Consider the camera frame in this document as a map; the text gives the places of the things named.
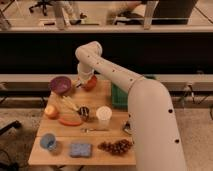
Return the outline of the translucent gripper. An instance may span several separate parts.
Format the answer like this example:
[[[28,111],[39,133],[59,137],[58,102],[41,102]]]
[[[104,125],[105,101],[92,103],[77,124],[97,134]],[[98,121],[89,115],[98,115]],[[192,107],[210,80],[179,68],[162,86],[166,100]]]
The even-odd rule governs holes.
[[[81,81],[82,85],[87,83],[91,77],[94,75],[93,69],[84,68],[82,64],[77,66],[78,79]]]

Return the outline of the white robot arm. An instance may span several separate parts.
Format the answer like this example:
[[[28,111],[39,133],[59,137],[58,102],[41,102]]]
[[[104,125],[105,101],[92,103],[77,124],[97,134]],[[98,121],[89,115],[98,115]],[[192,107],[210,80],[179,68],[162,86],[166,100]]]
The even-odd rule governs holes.
[[[87,79],[97,71],[128,94],[137,171],[187,171],[167,88],[102,58],[102,46],[97,41],[78,47],[75,55],[80,77]]]

